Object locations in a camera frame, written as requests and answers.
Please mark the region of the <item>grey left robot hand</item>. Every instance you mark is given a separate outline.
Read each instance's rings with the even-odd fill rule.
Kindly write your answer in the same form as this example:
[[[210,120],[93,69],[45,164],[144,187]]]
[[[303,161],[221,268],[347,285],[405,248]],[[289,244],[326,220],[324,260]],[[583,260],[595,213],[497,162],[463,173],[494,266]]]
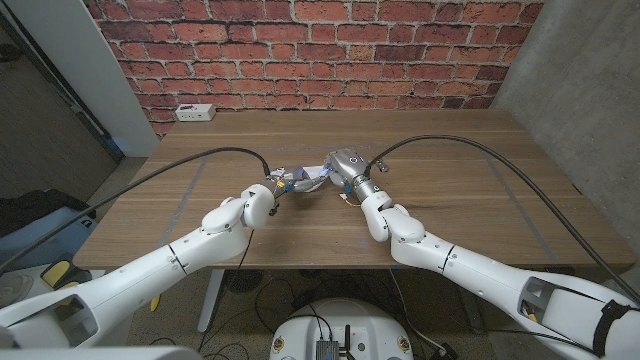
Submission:
[[[261,181],[261,185],[269,189],[275,198],[290,192],[310,192],[315,190],[325,178],[321,175],[321,166],[279,167]]]

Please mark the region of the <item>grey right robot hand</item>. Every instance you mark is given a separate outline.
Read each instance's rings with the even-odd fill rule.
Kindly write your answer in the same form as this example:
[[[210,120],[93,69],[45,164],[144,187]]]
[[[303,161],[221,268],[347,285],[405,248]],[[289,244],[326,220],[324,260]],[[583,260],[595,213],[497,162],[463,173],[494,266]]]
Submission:
[[[380,191],[377,184],[364,172],[368,162],[353,149],[330,152],[324,160],[332,183],[354,195],[360,202]]]

